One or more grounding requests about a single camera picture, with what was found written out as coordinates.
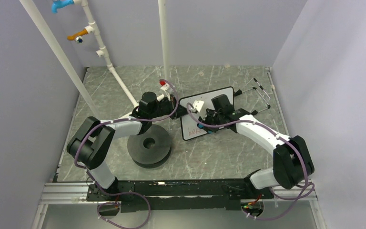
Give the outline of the blue whiteboard eraser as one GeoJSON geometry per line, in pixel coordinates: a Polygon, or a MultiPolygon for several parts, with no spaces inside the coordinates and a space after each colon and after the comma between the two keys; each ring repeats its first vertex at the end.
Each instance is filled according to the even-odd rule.
{"type": "Polygon", "coordinates": [[[204,130],[204,131],[205,131],[206,133],[208,133],[208,134],[213,133],[213,131],[212,131],[212,130],[210,130],[208,127],[203,126],[202,124],[198,124],[198,125],[197,125],[197,127],[198,127],[199,129],[204,130]]]}

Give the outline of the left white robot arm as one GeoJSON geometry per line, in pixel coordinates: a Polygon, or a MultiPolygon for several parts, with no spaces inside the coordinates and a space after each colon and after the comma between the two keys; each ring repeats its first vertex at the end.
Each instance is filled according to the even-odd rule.
{"type": "Polygon", "coordinates": [[[105,162],[112,140],[144,134],[155,118],[168,116],[177,119],[188,112],[177,103],[174,95],[157,99],[154,92],[145,92],[137,107],[127,118],[118,121],[101,121],[89,116],[69,141],[66,151],[74,158],[77,167],[87,171],[105,200],[118,194],[118,179],[105,162]]]}

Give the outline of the black framed whiteboard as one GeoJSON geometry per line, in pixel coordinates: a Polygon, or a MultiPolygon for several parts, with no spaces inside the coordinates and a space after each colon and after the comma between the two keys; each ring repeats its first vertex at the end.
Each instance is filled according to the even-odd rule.
{"type": "Polygon", "coordinates": [[[179,105],[183,106],[185,111],[188,103],[194,106],[194,108],[190,106],[189,110],[192,111],[192,115],[194,116],[195,120],[193,120],[189,115],[184,115],[181,117],[183,140],[188,141],[208,134],[207,131],[204,131],[198,127],[197,121],[200,117],[205,119],[206,109],[215,110],[212,99],[222,94],[227,96],[230,104],[234,104],[234,89],[231,86],[186,96],[179,99],[179,105]]]}

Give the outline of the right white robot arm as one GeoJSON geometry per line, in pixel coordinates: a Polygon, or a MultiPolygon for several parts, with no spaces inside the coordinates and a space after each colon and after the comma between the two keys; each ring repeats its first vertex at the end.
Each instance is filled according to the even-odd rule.
{"type": "Polygon", "coordinates": [[[212,100],[209,108],[204,101],[196,100],[190,110],[199,115],[197,126],[207,133],[230,129],[250,138],[268,151],[273,157],[273,165],[257,170],[247,176],[244,193],[249,198],[257,197],[262,189],[282,186],[291,189],[299,182],[307,180],[315,171],[305,140],[297,135],[289,137],[263,123],[244,109],[235,109],[225,94],[212,100]]]}

